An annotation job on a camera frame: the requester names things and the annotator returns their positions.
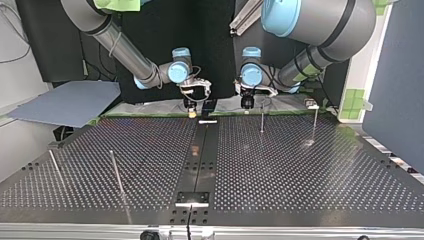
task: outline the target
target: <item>cable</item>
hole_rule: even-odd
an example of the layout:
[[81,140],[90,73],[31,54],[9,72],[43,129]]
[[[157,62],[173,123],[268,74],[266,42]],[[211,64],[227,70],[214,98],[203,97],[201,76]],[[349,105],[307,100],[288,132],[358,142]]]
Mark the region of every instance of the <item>cable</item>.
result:
[[334,105],[334,103],[331,101],[330,97],[328,96],[327,91],[325,91],[324,84],[322,83],[322,80],[321,80],[321,76],[318,76],[317,80],[321,84],[322,91],[324,92],[325,97],[328,99],[328,102],[331,104],[331,107],[334,109],[334,111],[336,111],[337,115],[339,115],[339,110],[336,109],[336,105]]
[[11,59],[11,60],[7,60],[7,61],[0,61],[0,64],[4,64],[4,63],[11,63],[11,62],[16,62],[16,61],[18,61],[18,60],[21,60],[21,59],[25,58],[26,56],[28,56],[28,54],[29,54],[30,50],[31,50],[31,47],[28,47],[28,49],[27,49],[27,51],[25,52],[25,54],[24,54],[24,55],[22,55],[22,56],[20,56],[20,57],[17,57],[17,58],[14,58],[14,59]]
[[102,45],[99,43],[99,62],[100,65],[102,66],[102,68],[109,73],[112,76],[116,76],[116,73],[112,73],[112,71],[110,71],[107,67],[105,67],[105,65],[103,64],[103,59],[102,59]]
[[254,63],[254,62],[246,62],[246,63],[244,63],[242,66],[241,66],[241,68],[243,68],[246,64],[249,64],[249,63],[252,63],[252,64],[255,64],[256,66],[258,66],[261,70],[262,70],[262,72],[264,72],[266,75],[267,75],[267,77],[268,77],[268,79],[270,79],[270,81],[271,81],[271,83],[270,84],[273,84],[274,82],[277,82],[278,84],[280,84],[281,86],[283,86],[283,87],[285,87],[285,88],[289,88],[289,89],[293,89],[293,88],[297,88],[297,87],[300,87],[301,85],[295,85],[295,86],[287,86],[287,85],[285,85],[284,83],[282,83],[280,80],[278,80],[277,78],[275,78],[275,76],[271,76],[270,75],[270,73],[271,73],[271,68],[272,68],[272,70],[273,71],[275,71],[274,72],[274,75],[275,75],[275,73],[276,73],[276,68],[275,67],[271,67],[271,66],[268,66],[268,68],[269,68],[269,70],[270,70],[270,73],[268,73],[268,71],[267,70],[265,70],[260,64],[257,64],[257,63]]
[[202,68],[200,66],[193,66],[193,68],[196,68],[197,72],[194,74],[191,74],[189,77],[195,78],[200,74],[200,72],[202,71]]
[[[13,15],[15,15],[15,17],[21,22],[21,17],[19,16],[19,14],[15,11],[15,9],[13,9],[11,6],[0,2],[0,7],[5,7],[7,8],[9,11],[11,11],[13,13]],[[31,46],[29,45],[29,41],[28,41],[28,37],[26,36],[24,30],[22,30],[22,34],[18,31],[18,29],[16,29],[15,25],[13,25],[12,21],[10,21],[9,17],[7,17],[7,15],[5,14],[5,12],[0,8],[0,12],[2,13],[2,15],[4,16],[4,18],[6,19],[7,23],[11,26],[11,28],[13,29],[13,31],[19,36],[19,38],[24,41],[27,45],[28,45],[28,49],[26,50],[26,52],[17,58],[14,59],[10,59],[10,60],[5,60],[5,61],[0,61],[0,64],[5,64],[5,63],[11,63],[11,62],[16,62],[18,60],[21,60],[23,58],[25,58],[26,56],[28,56],[28,54],[31,51]]]
[[112,58],[113,56],[113,51],[115,50],[116,46],[118,45],[119,40],[121,39],[122,36],[122,32],[119,32],[118,37],[115,39],[115,41],[113,42],[112,48],[109,51],[109,57]]

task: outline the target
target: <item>metal rod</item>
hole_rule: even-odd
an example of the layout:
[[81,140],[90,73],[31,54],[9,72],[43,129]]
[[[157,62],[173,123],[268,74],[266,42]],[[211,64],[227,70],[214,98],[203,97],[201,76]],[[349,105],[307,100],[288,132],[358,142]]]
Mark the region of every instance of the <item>metal rod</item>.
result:
[[56,157],[54,156],[54,153],[53,153],[53,151],[51,149],[49,150],[49,154],[50,154],[50,157],[51,157],[51,159],[53,161],[54,167],[56,168],[56,171],[59,172],[60,171],[59,165],[57,165]]
[[262,112],[262,119],[261,119],[261,133],[264,133],[264,122],[265,122],[265,112],[264,112],[264,108],[265,108],[265,103],[262,102],[262,108],[261,108],[261,112]]
[[121,190],[122,194],[125,194],[124,187],[122,186],[122,182],[121,182],[121,176],[119,175],[118,165],[116,164],[115,153],[113,152],[113,150],[110,150],[109,153],[110,153],[110,158],[112,159],[113,168],[115,169],[115,174],[116,174],[116,179],[118,180],[119,189]]
[[314,129],[317,127],[318,111],[319,111],[319,108],[315,110]]

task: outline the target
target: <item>white panel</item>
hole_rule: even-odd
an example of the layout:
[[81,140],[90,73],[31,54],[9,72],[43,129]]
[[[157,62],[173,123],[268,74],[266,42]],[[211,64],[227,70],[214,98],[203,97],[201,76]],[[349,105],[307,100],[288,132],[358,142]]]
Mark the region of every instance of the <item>white panel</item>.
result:
[[0,120],[0,182],[47,151],[56,126]]
[[[344,104],[347,89],[365,89],[365,100],[368,100],[380,60],[392,8],[392,5],[388,6],[386,13],[383,16],[377,17],[376,27],[371,39],[358,54],[352,57],[343,90],[341,108]],[[339,120],[343,123],[362,123],[364,112],[362,111],[359,120]]]
[[[14,1],[2,1],[7,4]],[[22,31],[20,21],[9,10],[2,7],[14,26]],[[0,12],[0,62],[25,54],[28,45],[19,38]],[[0,64],[0,108],[21,102],[30,97],[48,91],[47,84],[42,81],[40,72],[32,52],[25,58]]]

